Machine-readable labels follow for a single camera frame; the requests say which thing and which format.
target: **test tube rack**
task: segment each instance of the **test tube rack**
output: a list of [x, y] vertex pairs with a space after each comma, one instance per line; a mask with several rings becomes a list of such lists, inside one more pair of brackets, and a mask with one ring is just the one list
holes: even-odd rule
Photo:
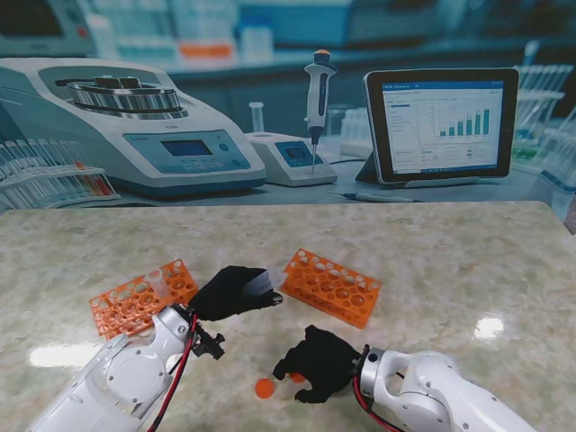
[[0, 202], [12, 209], [49, 209], [120, 198], [104, 170], [90, 166], [76, 141], [0, 142]]
[[378, 300], [382, 282], [299, 249], [284, 271], [281, 291], [363, 329]]
[[561, 90], [573, 71], [572, 65], [516, 66], [520, 74], [512, 156], [529, 162], [540, 148], [540, 137], [548, 127], [556, 104], [564, 98]]
[[542, 174], [567, 194], [576, 191], [576, 137], [556, 129], [546, 129], [540, 149], [528, 168]]
[[109, 340], [121, 333], [136, 335], [152, 327], [152, 316], [166, 306], [187, 304], [198, 293], [198, 285], [181, 259], [160, 267], [160, 270], [170, 287], [166, 297], [159, 298], [143, 274], [90, 299], [100, 336]]

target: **bar chart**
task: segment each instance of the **bar chart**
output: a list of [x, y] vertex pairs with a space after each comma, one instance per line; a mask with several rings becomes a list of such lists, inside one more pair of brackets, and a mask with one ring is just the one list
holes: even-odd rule
[[464, 115], [457, 116], [455, 119], [448, 119], [448, 121], [438, 114], [437, 117], [441, 118], [438, 122], [441, 123], [442, 126], [435, 128], [435, 136], [463, 137], [472, 135], [489, 135], [491, 129], [490, 116], [490, 108], [483, 108], [474, 111], [468, 110]]

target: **orange test tube rack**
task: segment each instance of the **orange test tube rack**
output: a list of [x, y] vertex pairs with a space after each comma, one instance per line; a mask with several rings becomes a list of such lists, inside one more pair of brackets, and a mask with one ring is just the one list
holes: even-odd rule
[[363, 329], [378, 300], [382, 282], [299, 249], [284, 271], [281, 291]]
[[90, 299], [94, 323], [100, 336], [111, 339], [121, 333], [133, 336], [152, 327], [152, 316], [173, 303], [187, 304], [198, 285], [181, 259], [160, 267], [169, 294], [159, 298], [145, 275]]

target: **red cable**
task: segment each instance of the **red cable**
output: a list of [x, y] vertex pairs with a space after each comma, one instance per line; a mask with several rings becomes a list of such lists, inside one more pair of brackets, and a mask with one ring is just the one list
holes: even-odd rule
[[194, 314], [192, 317], [192, 325], [190, 326], [190, 331], [192, 332], [192, 335], [186, 341], [186, 345], [184, 347], [184, 352], [182, 354], [182, 359], [180, 360], [180, 365], [178, 366], [178, 370], [176, 371], [176, 375], [174, 377], [174, 380], [172, 381], [172, 385], [170, 386], [170, 389], [168, 390], [168, 393], [166, 394], [166, 397], [164, 398], [164, 402], [162, 403], [162, 407], [160, 408], [160, 412], [158, 413], [154, 422], [152, 423], [152, 425], [148, 429], [148, 432], [155, 432], [158, 429], [158, 426], [160, 425], [160, 421], [162, 421], [164, 414], [166, 414], [166, 410], [168, 409], [168, 405], [170, 404], [170, 401], [172, 400], [172, 397], [174, 396], [174, 393], [176, 391], [176, 387], [180, 383], [180, 378], [182, 377], [182, 373], [184, 372], [186, 362], [188, 361], [188, 356], [190, 355], [190, 351], [192, 351], [192, 345], [194, 343], [194, 331], [196, 330], [196, 320], [197, 320], [197, 317], [196, 317], [196, 314]]
[[366, 411], [368, 413], [368, 415], [370, 417], [372, 417], [376, 421], [376, 423], [378, 423], [384, 429], [390, 430], [391, 432], [399, 432], [401, 430], [401, 429], [398, 429], [397, 427], [383, 423], [382, 420], [377, 415], [375, 415], [371, 410], [368, 409], [368, 404], [366, 403], [366, 401], [362, 397], [362, 393], [360, 393], [360, 385], [358, 384], [358, 376], [354, 377], [354, 393], [356, 395], [356, 398], [358, 399], [358, 403], [360, 403], [360, 406], [364, 409], [364, 411]]

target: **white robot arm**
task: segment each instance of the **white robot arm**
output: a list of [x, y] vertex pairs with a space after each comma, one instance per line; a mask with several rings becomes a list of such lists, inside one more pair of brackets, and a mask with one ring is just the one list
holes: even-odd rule
[[[182, 354], [189, 321], [168, 307], [152, 317], [150, 338], [119, 335], [94, 356], [38, 416], [31, 432], [135, 432], [170, 387], [170, 356]], [[220, 358], [223, 337], [212, 339], [199, 326], [192, 350]]]
[[[406, 370], [400, 393], [387, 385]], [[371, 349], [360, 374], [360, 392], [394, 412], [413, 432], [536, 432], [489, 391], [466, 381], [449, 357]]]

